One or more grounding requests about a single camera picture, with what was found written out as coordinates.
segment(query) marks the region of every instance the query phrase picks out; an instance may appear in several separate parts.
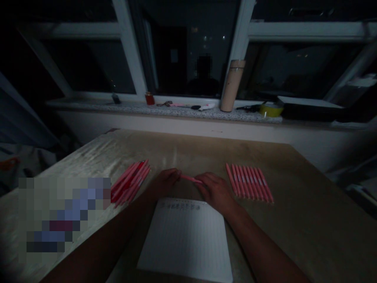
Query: window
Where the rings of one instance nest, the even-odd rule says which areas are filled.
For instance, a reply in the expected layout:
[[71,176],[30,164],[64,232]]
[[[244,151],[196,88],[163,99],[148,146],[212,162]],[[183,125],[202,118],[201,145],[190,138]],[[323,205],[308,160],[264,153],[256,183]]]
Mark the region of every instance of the window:
[[238,99],[323,99],[363,44],[254,43],[247,48]]
[[112,0],[13,0],[13,13],[31,22],[116,22]]
[[136,94],[120,40],[43,40],[75,91]]
[[148,88],[221,97],[238,1],[131,1]]
[[230,61],[245,58],[235,107],[282,94],[334,102],[377,56],[377,23],[330,14],[330,2],[323,15],[276,0],[50,2],[7,6],[66,97],[151,91],[159,103],[219,105]]

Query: pink pen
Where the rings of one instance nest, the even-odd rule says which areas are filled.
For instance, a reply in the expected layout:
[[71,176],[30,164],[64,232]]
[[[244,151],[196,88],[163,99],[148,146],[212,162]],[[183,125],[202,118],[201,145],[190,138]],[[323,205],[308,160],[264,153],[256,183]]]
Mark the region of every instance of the pink pen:
[[236,189],[236,185],[234,184],[234,180],[233,180],[233,176],[232,176],[231,169],[229,168],[228,163],[226,163],[225,166],[226,166],[226,168],[227,168],[227,172],[228,172],[229,180],[231,181],[233,191],[234,191],[234,193],[237,195],[237,189]]
[[243,184],[242,184],[240,169],[238,168],[237,165],[235,165],[235,168],[236,168],[236,172],[237,172],[238,182],[239,182],[240,187],[241,187],[242,196],[245,198],[246,197],[245,189],[244,189]]
[[114,192],[114,198],[116,198],[122,191],[124,185],[133,177],[134,173],[136,172],[137,168],[139,167],[140,162],[136,162],[135,166],[130,170],[129,174],[126,178],[123,179],[122,183],[119,185],[119,187]]
[[271,202],[272,202],[272,203],[275,203],[275,201],[274,201],[274,197],[272,196],[272,193],[271,193],[271,191],[270,191],[270,188],[269,188],[268,185],[267,185],[267,181],[266,181],[266,178],[264,177],[264,175],[263,175],[263,173],[262,173],[262,170],[258,168],[258,171],[259,171],[259,175],[260,175],[261,178],[262,178],[263,184],[264,184],[264,186],[265,186],[265,188],[266,188],[266,190],[267,190],[267,194],[268,194],[268,196],[270,197]]
[[236,196],[240,197],[241,196],[241,190],[240,190],[240,185],[238,184],[237,172],[236,172],[236,168],[234,167],[234,164],[232,164],[232,171],[233,171],[234,182],[235,182],[236,188],[237,188]]
[[133,201],[133,199],[134,199],[134,197],[136,196],[137,192],[139,191],[141,185],[143,184],[145,178],[146,178],[147,175],[149,174],[149,171],[150,171],[150,167],[148,167],[148,170],[146,170],[146,171],[144,172],[144,174],[141,176],[141,178],[140,178],[140,180],[139,180],[139,182],[138,182],[138,184],[137,184],[137,187],[134,189],[134,191],[133,191],[133,193],[131,194],[130,198],[127,200],[127,201],[128,201],[128,204],[130,204],[130,203]]
[[148,161],[149,161],[149,159],[144,161],[143,165],[140,167],[139,171],[136,173],[135,177],[132,179],[130,187],[132,187],[136,183],[136,181],[137,181],[138,177],[141,175],[141,172],[143,171],[144,167],[148,164]]
[[246,167],[243,166],[242,169],[243,169],[243,172],[245,173],[245,179],[246,179],[247,186],[249,187],[249,192],[250,192],[250,195],[251,195],[251,199],[254,200],[255,196],[254,196],[253,188],[251,187],[251,183],[250,183],[250,180],[249,180],[249,175],[247,173]]
[[202,184],[202,183],[203,183],[202,181],[197,180],[197,179],[195,179],[195,178],[193,178],[193,177],[190,177],[190,176],[187,176],[187,175],[181,175],[181,178],[182,178],[182,179],[189,180],[189,181],[194,182],[194,183],[199,183],[199,184]]
[[258,179],[259,186],[260,186],[260,188],[261,188],[261,190],[262,190],[262,193],[263,193],[264,199],[266,200],[266,202],[269,202],[269,200],[268,200],[268,195],[267,195],[267,191],[266,191],[266,189],[265,189],[265,187],[264,187],[264,185],[263,185],[263,183],[262,183],[262,180],[260,179],[259,172],[258,172],[258,170],[257,170],[256,168],[254,168],[254,172],[255,172],[255,175],[256,175],[256,177],[257,177],[257,179]]
[[254,184],[256,186],[256,189],[258,190],[258,194],[260,196],[260,199],[264,200],[264,196],[263,196],[262,190],[260,189],[260,186],[258,184],[258,180],[256,178],[256,175],[255,175],[255,172],[254,172],[254,168],[250,167],[250,171],[251,171],[251,175],[253,176],[253,180],[254,180]]
[[245,175],[243,173],[242,167],[239,166],[238,168],[240,170],[241,179],[242,179],[242,185],[243,185],[243,187],[245,189],[245,194],[246,194],[247,198],[250,198],[250,193],[249,193],[249,190],[247,188],[246,178],[245,178]]
[[133,167],[135,166],[135,163],[132,163],[125,171],[124,173],[118,178],[118,180],[115,182],[115,184],[112,185],[111,187],[111,192],[113,192],[113,190],[115,189],[115,187],[117,187],[125,177],[127,177],[127,175],[129,174],[129,172],[133,169]]
[[251,187],[253,188],[254,193],[256,195],[256,199],[259,200],[259,193],[258,193],[258,190],[256,189],[255,182],[253,181],[253,175],[251,174],[250,167],[246,166],[246,170],[250,178]]
[[141,176],[145,173],[145,171],[147,171],[149,168],[148,167],[144,167],[142,170],[141,170],[141,174],[140,176],[138,177],[136,183],[134,183],[132,186],[130,186],[130,188],[128,190],[125,190],[123,192],[123,194],[119,197],[119,199],[116,201],[115,203],[115,207],[117,207],[122,201],[126,201],[131,195],[132,193],[134,192],[134,189],[137,187],[137,184],[139,183],[139,180],[141,178]]

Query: window sill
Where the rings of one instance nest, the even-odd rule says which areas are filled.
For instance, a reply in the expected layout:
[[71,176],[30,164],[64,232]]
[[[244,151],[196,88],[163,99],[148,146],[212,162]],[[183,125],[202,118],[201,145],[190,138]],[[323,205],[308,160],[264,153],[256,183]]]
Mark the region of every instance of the window sill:
[[282,117],[264,118],[259,113],[246,113],[243,110],[233,110],[230,113],[221,111],[218,107],[214,109],[198,111],[190,108],[181,107],[158,107],[156,105],[148,106],[144,102],[122,101],[122,104],[114,104],[109,99],[88,99],[88,98],[60,98],[47,101],[49,107],[57,109],[75,109],[75,110],[89,110],[112,113],[126,113],[126,114],[142,114],[155,116],[170,116],[170,117],[186,117],[199,119],[216,119],[226,121],[243,121],[254,123],[268,123],[280,124],[286,126],[301,126],[314,127],[320,129],[344,129],[344,130],[373,130],[370,128],[370,123],[339,123],[334,121],[315,122],[315,121],[299,121],[288,120]]
[[182,107],[158,107],[148,106],[142,102],[122,101],[121,104],[114,104],[108,99],[83,99],[83,98],[61,98],[47,101],[46,104],[53,108],[105,111],[128,114],[161,115],[187,118],[217,119],[227,121],[243,121],[255,123],[281,124],[282,117],[264,118],[259,113],[246,113],[243,110],[233,110],[230,113],[223,112],[219,108],[198,111]]

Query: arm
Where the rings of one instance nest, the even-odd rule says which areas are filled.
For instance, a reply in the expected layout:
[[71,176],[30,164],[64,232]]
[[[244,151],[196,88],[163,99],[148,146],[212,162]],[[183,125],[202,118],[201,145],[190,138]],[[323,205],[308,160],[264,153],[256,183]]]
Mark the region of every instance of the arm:
[[213,173],[195,177],[204,200],[228,221],[260,283],[309,282],[297,265],[256,225],[233,199],[227,182]]
[[162,171],[146,191],[59,263],[42,282],[105,282],[146,208],[165,196],[180,171]]

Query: cylindrical container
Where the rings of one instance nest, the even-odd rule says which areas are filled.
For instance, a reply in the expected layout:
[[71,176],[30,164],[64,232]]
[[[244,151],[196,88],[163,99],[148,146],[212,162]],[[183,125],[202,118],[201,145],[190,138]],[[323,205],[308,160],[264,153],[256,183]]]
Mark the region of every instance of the cylindrical container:
[[146,104],[147,105],[154,105],[154,97],[153,97],[153,94],[151,94],[150,92],[147,92],[145,94],[145,99],[146,99]]
[[245,67],[245,60],[232,60],[229,67],[227,84],[223,99],[221,101],[220,109],[224,112],[232,112],[234,101],[236,100],[238,87],[241,82],[243,68]]

